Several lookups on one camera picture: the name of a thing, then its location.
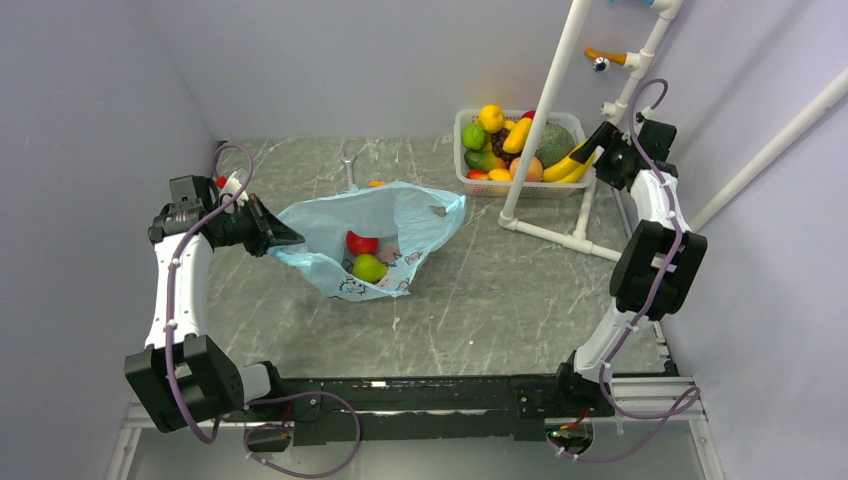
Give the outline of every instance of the orange clamp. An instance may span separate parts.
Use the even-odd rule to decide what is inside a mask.
[[[609,53],[609,52],[596,52],[592,47],[586,47],[586,50],[583,51],[589,60],[594,60],[598,57],[605,57],[612,63],[624,66],[624,62],[627,60],[626,53]]]

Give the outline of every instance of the red apple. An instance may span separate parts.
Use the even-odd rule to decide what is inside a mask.
[[[483,170],[469,170],[465,177],[471,180],[489,180],[489,176]]]
[[[380,245],[380,239],[375,237],[360,237],[348,230],[347,236],[345,237],[345,244],[347,245],[348,251],[354,255],[362,255],[363,253],[374,255],[377,253],[377,247]]]

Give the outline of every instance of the banana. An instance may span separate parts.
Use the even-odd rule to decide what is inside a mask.
[[[577,146],[574,147],[571,152],[568,152],[568,155],[566,155],[565,158],[560,160],[558,163],[546,168],[542,172],[542,181],[551,183],[573,183],[579,180],[580,177],[586,173],[586,170],[588,170],[592,165],[592,160],[595,158],[595,155],[592,154],[585,164],[571,159],[571,153],[582,147],[584,143],[586,143],[586,140],[577,144]],[[568,180],[569,178],[574,178],[575,175],[577,175],[575,180]]]
[[[568,176],[568,174],[582,166],[582,163],[576,160],[572,160],[570,156],[566,156],[565,158],[563,158],[556,164],[546,168],[542,172],[542,181],[559,182],[560,180]]]
[[[589,160],[586,160],[585,164],[580,165],[574,171],[563,177],[561,180],[557,180],[555,183],[574,183],[586,174],[587,171],[592,167],[592,162],[595,160],[595,156],[592,155],[589,157]]]

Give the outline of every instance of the white plastic basket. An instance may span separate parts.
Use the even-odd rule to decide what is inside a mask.
[[[505,197],[509,193],[511,183],[495,182],[492,180],[471,180],[466,178],[468,173],[468,165],[463,160],[465,147],[462,145],[462,129],[466,125],[477,121],[479,110],[466,109],[460,110],[456,114],[456,122],[453,126],[453,160],[456,164],[456,178],[465,186],[465,193],[468,195],[487,196],[487,197]],[[504,116],[513,121],[518,121],[523,110],[504,110]],[[548,116],[548,122],[556,123],[565,127],[572,135],[577,143],[586,139],[586,134],[583,133],[583,127],[580,126],[580,120],[570,113],[551,113]],[[524,188],[521,189],[521,197],[525,198],[563,198],[571,195],[577,190],[586,188],[592,183],[595,178],[595,169],[589,169],[583,178],[575,183],[545,183],[545,182],[524,182]]]

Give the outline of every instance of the cantaloupe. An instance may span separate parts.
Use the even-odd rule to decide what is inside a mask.
[[[576,145],[571,132],[555,123],[549,123],[542,131],[542,139],[536,148],[536,158],[542,162],[543,167],[548,168],[565,158]]]

